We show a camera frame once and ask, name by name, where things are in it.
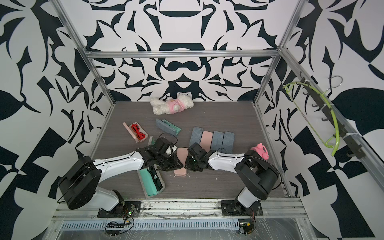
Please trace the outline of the teal case yellow glasses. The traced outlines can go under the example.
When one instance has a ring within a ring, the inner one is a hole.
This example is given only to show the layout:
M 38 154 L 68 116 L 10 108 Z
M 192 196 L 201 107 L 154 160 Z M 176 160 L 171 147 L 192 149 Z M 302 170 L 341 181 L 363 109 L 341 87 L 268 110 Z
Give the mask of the teal case yellow glasses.
M 153 136 L 150 136 L 150 137 L 149 137 L 148 146 L 152 146 L 152 145 L 154 145 L 155 142 L 156 142 L 156 138 L 154 138 Z

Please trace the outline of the pink case purple glasses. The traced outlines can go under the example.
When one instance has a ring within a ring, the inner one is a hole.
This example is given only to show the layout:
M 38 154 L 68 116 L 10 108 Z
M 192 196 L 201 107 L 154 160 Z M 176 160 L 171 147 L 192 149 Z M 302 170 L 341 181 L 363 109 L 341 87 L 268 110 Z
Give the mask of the pink case purple glasses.
M 177 157 L 179 161 L 182 163 L 183 167 L 178 170 L 174 170 L 174 174 L 176 177 L 185 177 L 187 175 L 187 169 L 185 168 L 186 159 L 188 156 L 188 149 L 187 148 L 178 148 L 177 149 Z

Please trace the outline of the pink case thin glasses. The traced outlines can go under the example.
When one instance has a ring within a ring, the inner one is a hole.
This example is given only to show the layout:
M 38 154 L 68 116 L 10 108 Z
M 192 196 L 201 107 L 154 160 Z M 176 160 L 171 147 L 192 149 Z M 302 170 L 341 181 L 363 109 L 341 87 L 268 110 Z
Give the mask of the pink case thin glasses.
M 211 144 L 213 139 L 213 133 L 208 131 L 203 131 L 200 146 L 206 151 L 211 150 Z

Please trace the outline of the teal case black sunglasses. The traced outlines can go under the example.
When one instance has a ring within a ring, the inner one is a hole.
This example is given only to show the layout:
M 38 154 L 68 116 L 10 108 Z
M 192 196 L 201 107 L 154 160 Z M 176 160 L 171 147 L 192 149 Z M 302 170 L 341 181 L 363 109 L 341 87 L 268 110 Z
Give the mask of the teal case black sunglasses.
M 138 170 L 138 176 L 146 198 L 157 196 L 166 188 L 157 166 Z

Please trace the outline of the grey case white glasses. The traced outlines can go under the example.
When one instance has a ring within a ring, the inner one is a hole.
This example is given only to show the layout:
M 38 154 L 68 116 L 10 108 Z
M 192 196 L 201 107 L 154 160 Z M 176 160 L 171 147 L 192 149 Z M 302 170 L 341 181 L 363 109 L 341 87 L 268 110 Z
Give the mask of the grey case white glasses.
M 195 143 L 199 144 L 201 142 L 202 135 L 203 135 L 203 128 L 193 127 L 189 146 L 191 147 Z

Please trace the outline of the grey teal case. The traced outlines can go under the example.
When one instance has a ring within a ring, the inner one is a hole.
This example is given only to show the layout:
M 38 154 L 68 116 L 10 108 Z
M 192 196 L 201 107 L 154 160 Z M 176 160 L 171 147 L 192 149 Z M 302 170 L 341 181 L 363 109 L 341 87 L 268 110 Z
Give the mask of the grey teal case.
M 176 125 L 172 124 L 171 122 L 165 120 L 165 119 L 156 119 L 155 121 L 156 126 L 161 129 L 163 132 L 177 136 L 181 132 L 181 128 L 177 127 Z

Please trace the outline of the grey case black sunglasses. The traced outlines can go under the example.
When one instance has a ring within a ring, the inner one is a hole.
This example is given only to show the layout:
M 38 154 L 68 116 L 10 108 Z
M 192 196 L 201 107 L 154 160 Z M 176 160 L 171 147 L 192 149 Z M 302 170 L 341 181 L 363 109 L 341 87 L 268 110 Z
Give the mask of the grey case black sunglasses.
M 232 132 L 224 132 L 224 138 L 222 148 L 227 154 L 233 153 L 233 147 L 235 142 L 235 134 Z

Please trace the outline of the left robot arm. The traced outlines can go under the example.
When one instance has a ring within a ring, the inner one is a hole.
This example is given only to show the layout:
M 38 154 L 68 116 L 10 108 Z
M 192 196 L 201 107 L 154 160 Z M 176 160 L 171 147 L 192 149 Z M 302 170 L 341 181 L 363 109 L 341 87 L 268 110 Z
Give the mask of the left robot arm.
M 173 171 L 183 167 L 177 157 L 175 144 L 166 138 L 158 138 L 153 145 L 137 148 L 133 152 L 108 158 L 92 160 L 80 158 L 59 180 L 58 188 L 70 210 L 95 207 L 107 212 L 121 212 L 125 201 L 116 190 L 106 190 L 99 184 L 114 176 L 157 166 L 161 171 Z

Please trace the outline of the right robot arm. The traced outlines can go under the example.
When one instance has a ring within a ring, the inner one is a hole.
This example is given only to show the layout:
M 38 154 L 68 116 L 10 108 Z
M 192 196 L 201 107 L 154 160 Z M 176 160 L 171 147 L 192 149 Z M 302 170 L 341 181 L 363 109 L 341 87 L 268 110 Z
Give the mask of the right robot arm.
M 236 173 L 245 187 L 235 203 L 250 208 L 259 200 L 265 201 L 280 177 L 279 171 L 268 162 L 267 148 L 259 143 L 244 154 L 227 154 L 219 151 L 205 151 L 198 143 L 188 148 L 186 169 L 194 172 L 222 170 Z

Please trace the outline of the pink case red glasses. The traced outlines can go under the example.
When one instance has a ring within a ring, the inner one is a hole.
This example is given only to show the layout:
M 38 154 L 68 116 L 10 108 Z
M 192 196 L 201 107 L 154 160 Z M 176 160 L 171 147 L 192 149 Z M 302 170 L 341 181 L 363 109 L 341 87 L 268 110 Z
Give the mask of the pink case red glasses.
M 146 131 L 137 122 L 134 122 L 131 125 L 128 125 L 123 122 L 123 126 L 129 132 L 129 134 L 132 136 L 136 143 L 141 143 L 148 138 L 148 134 L 146 133 Z

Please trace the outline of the white pink plush toy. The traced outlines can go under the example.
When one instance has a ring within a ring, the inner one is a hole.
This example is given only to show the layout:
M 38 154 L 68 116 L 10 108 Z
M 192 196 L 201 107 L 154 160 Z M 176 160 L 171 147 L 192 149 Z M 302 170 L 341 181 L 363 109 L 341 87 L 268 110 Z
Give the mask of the white pink plush toy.
M 164 114 L 172 115 L 194 107 L 192 97 L 185 94 L 180 94 L 175 99 L 169 98 L 165 101 L 152 98 L 150 104 L 153 107 L 153 113 L 158 116 Z

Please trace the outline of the pink alarm clock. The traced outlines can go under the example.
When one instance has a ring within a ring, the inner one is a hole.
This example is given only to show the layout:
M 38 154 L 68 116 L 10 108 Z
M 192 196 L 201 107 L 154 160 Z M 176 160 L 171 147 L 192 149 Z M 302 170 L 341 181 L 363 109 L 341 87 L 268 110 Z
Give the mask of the pink alarm clock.
M 252 147 L 251 150 L 255 151 L 265 161 L 267 161 L 270 157 L 267 148 L 262 143 Z

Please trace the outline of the small black electronics box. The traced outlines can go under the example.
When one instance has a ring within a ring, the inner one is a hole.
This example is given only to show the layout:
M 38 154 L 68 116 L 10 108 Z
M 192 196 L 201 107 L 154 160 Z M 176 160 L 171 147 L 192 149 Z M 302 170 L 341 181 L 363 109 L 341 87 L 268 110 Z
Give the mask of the small black electronics box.
M 239 233 L 247 236 L 247 235 L 251 234 L 255 230 L 255 228 L 256 228 L 255 223 L 250 223 L 250 222 L 240 223 Z

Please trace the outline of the green clothes hanger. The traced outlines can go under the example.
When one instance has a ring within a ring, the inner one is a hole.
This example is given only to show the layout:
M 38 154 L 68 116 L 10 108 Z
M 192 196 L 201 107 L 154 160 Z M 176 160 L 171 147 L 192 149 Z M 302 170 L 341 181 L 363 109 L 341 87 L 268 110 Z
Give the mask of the green clothes hanger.
M 334 133 L 334 127 L 328 122 L 321 121 L 324 114 L 312 107 L 315 101 L 311 97 L 304 95 L 303 84 L 301 82 L 292 82 L 284 85 L 283 89 L 307 122 L 309 128 L 323 144 Z

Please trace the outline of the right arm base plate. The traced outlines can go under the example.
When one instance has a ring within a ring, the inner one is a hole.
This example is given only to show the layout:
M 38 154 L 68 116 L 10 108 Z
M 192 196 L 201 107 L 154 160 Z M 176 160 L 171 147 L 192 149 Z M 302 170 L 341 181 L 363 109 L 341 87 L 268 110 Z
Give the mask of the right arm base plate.
M 244 207 L 237 200 L 222 200 L 221 210 L 223 216 L 263 216 L 260 201 L 255 201 L 249 208 Z

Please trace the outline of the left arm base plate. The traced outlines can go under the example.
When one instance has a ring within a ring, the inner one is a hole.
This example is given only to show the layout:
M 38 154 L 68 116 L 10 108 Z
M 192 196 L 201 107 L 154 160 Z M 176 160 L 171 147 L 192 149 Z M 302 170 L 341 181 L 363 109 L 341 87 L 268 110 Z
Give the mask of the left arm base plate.
M 98 218 L 125 218 L 138 217 L 141 210 L 141 201 L 126 201 L 124 204 L 117 204 L 112 210 L 99 209 Z

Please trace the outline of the black wall hook rack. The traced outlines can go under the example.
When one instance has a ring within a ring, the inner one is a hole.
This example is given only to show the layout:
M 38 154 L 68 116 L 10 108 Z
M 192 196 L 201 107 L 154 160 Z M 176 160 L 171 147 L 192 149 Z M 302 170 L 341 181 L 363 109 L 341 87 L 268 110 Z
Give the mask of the black wall hook rack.
M 304 95 L 311 97 L 315 101 L 312 107 L 324 114 L 321 121 L 328 122 L 334 127 L 334 133 L 323 143 L 325 147 L 332 150 L 331 156 L 334 157 L 336 155 L 342 142 L 344 142 L 352 151 L 350 154 L 347 154 L 348 157 L 356 157 L 359 160 L 364 158 L 366 153 L 363 150 L 362 144 L 353 137 L 353 133 L 349 132 L 346 125 L 341 122 L 341 114 L 337 113 L 335 105 L 329 99 L 329 94 L 332 93 L 332 90 L 343 84 L 343 77 L 340 75 L 329 77 L 330 86 L 324 91 L 318 87 L 315 80 L 305 78 L 302 73 L 300 73 L 300 82 L 305 89 Z

